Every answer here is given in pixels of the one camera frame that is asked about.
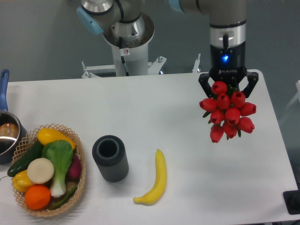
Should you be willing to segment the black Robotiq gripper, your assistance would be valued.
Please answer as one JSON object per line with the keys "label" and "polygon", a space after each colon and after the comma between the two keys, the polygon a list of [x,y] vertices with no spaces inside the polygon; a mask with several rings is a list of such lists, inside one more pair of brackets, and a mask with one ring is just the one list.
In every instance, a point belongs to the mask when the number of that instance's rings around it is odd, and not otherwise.
{"label": "black Robotiq gripper", "polygon": [[248,72],[245,67],[246,44],[228,48],[210,46],[211,69],[208,73],[200,75],[198,82],[208,98],[214,98],[209,79],[222,81],[227,85],[239,88],[239,83],[247,78],[248,84],[242,91],[246,98],[250,96],[258,82],[256,72]]}

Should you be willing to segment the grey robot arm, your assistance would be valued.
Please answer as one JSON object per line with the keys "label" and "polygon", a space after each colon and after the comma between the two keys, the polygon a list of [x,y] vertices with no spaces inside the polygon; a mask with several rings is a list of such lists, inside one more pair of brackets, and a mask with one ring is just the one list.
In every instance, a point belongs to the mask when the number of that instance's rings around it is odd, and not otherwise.
{"label": "grey robot arm", "polygon": [[[211,69],[199,83],[212,96],[209,79],[238,88],[247,78],[243,94],[249,97],[258,74],[245,67],[247,3],[244,0],[172,0],[178,12],[201,13],[210,19]],[[117,76],[147,75],[148,44],[154,24],[141,11],[138,0],[83,0],[77,9],[82,24],[91,33],[102,34],[110,44]]]}

